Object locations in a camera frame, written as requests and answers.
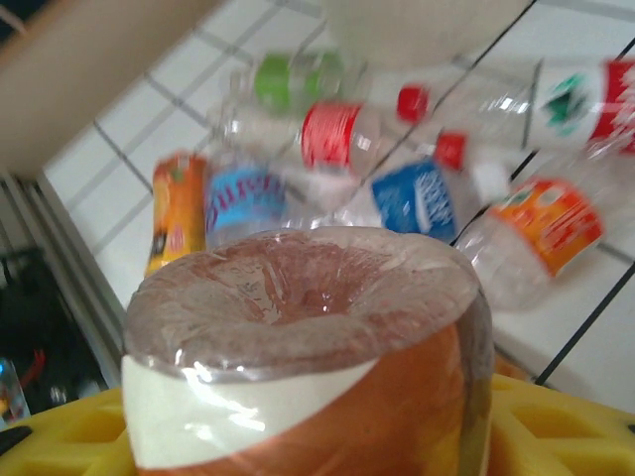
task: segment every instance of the yellow plastic tray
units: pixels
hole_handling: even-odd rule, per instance
[[[498,375],[492,389],[489,476],[635,475],[635,415]],[[0,457],[2,476],[136,474],[119,390],[22,424],[33,434]]]

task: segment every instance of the clear plastic bottle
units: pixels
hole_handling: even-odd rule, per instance
[[[332,217],[306,202],[275,171],[235,152],[217,154],[205,188],[207,249],[263,231],[311,229]]]
[[[633,223],[632,164],[556,157],[467,227],[456,248],[493,307],[530,307],[575,257]]]
[[[370,84],[365,63],[336,51],[270,52],[229,77],[232,95],[254,97],[276,112],[306,112],[325,99],[363,100]]]
[[[480,152],[485,159],[486,150]],[[509,173],[502,164],[471,157],[458,172],[443,167],[434,153],[396,152],[335,217],[449,243],[483,206],[509,194]]]
[[[479,66],[434,117],[476,140],[514,148],[579,151],[597,140],[633,137],[635,59]],[[635,139],[625,150],[635,153]]]
[[[253,101],[230,99],[211,109],[212,138],[264,160],[365,178],[383,157],[382,141],[412,127],[370,104],[318,102],[304,118],[271,114]],[[387,128],[391,138],[386,138]],[[420,128],[417,140],[433,145],[439,129]]]

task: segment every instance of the green label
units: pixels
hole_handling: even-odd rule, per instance
[[[309,106],[341,92],[343,63],[335,52],[268,54],[254,77],[258,99],[274,109]]]

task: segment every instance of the white tile floor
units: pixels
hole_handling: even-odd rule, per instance
[[[635,54],[634,0],[535,2],[495,44],[455,63],[382,74],[371,99],[394,102],[408,79],[451,86],[481,65],[543,57]],[[46,170],[113,290],[125,305],[141,282],[152,226],[154,162],[205,141],[205,111],[223,79],[272,47],[333,46],[318,0],[233,0],[200,23],[148,74],[95,119]],[[515,156],[525,177],[547,158]],[[635,413],[635,231],[569,269],[542,305],[496,313],[498,344],[563,391]]]

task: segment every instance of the white bottle cap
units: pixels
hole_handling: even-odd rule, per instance
[[[511,193],[509,172],[499,162],[475,162],[469,166],[469,173],[481,205],[490,204]]]

